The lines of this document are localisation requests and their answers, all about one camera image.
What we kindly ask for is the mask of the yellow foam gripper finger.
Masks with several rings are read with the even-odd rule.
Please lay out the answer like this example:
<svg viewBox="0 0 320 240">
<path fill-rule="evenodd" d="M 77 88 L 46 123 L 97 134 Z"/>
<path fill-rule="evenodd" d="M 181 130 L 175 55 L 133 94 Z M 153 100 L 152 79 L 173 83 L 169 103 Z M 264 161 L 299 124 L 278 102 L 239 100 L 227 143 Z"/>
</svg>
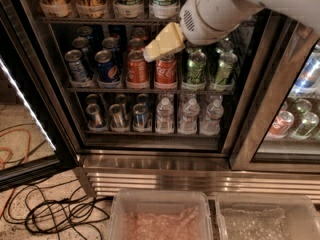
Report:
<svg viewBox="0 0 320 240">
<path fill-rule="evenodd" d="M 185 36 L 179 23 L 170 22 L 157 35 L 156 42 L 161 54 L 178 53 L 185 48 Z"/>
<path fill-rule="evenodd" d="M 172 53 L 173 51 L 173 46 L 153 40 L 145 47 L 143 56 L 147 62 L 152 62 L 162 58 L 163 56 L 166 56 L 169 53 Z"/>
</svg>

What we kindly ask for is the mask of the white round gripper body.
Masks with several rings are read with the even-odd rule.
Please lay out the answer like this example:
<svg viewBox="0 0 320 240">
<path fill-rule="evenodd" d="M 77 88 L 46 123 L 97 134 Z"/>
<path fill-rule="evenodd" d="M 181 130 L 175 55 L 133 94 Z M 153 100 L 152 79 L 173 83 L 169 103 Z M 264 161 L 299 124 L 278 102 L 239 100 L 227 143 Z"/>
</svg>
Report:
<svg viewBox="0 0 320 240">
<path fill-rule="evenodd" d="M 180 26 L 192 44 L 216 43 L 262 8 L 248 0 L 187 0 L 180 10 Z"/>
</svg>

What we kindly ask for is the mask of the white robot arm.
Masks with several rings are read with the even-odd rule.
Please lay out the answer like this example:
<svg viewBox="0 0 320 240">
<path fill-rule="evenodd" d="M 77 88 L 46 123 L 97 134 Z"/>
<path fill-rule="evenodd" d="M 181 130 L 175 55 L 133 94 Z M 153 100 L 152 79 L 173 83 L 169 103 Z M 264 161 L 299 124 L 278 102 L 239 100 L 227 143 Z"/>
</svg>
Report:
<svg viewBox="0 0 320 240">
<path fill-rule="evenodd" d="M 284 14 L 320 34 L 320 0 L 187 0 L 177 23 L 167 24 L 144 49 L 146 61 L 152 62 L 195 45 L 216 43 L 238 25 L 267 8 Z"/>
</svg>

